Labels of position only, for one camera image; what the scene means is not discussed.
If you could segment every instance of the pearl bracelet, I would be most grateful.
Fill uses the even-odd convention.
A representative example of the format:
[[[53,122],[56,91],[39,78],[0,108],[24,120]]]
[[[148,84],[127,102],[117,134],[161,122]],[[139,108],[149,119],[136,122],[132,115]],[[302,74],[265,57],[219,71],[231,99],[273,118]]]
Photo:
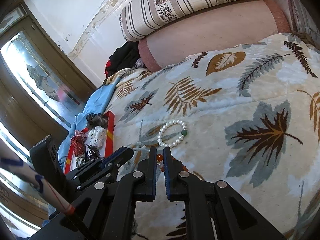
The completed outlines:
[[[165,132],[165,130],[167,130],[167,128],[169,126],[172,126],[174,124],[180,124],[182,126],[182,131],[181,131],[181,135],[179,136],[178,139],[176,139],[174,142],[170,143],[170,144],[166,144],[162,141],[162,136]],[[159,143],[159,146],[161,147],[176,147],[179,143],[181,143],[181,141],[183,140],[183,137],[187,135],[187,127],[186,127],[186,123],[181,121],[181,120],[173,120],[173,121],[169,121],[167,122],[164,126],[162,126],[162,128],[160,129],[160,132],[157,136],[158,138],[158,143]]]

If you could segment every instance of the red scrunchie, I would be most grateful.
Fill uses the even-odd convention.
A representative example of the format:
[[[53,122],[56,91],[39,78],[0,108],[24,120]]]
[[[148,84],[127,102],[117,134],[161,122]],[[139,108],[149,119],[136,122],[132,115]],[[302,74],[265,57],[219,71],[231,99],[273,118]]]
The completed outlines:
[[[75,157],[83,156],[86,148],[84,145],[87,135],[82,131],[75,131],[75,135],[71,138],[71,145],[73,146]]]

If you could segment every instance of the door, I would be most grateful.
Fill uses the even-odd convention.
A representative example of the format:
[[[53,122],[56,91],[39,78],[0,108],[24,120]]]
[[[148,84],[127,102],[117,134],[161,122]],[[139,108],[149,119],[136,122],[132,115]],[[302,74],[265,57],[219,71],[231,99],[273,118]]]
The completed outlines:
[[[52,134],[57,145],[91,95],[27,16],[0,37],[0,118],[28,150]]]

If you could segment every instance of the pink pillow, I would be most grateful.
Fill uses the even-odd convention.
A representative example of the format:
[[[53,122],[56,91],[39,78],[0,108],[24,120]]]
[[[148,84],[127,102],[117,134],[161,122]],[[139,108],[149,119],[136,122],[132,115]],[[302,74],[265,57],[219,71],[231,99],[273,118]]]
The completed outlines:
[[[139,53],[155,72],[192,54],[252,44],[284,32],[290,32],[289,24],[274,1],[242,0],[167,24],[139,41]]]

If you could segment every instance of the metal bolt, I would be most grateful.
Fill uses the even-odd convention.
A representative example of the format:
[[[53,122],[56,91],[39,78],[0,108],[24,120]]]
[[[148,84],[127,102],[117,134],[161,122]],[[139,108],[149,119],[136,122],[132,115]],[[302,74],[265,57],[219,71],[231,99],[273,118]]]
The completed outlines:
[[[135,171],[133,174],[132,174],[135,178],[140,178],[143,173],[141,171]]]
[[[104,183],[99,181],[96,184],[94,184],[95,189],[103,189],[104,188]]]
[[[227,186],[227,183],[224,180],[219,180],[217,182],[218,187],[225,188]]]
[[[189,176],[189,172],[187,171],[180,171],[179,172],[180,177],[186,178]]]

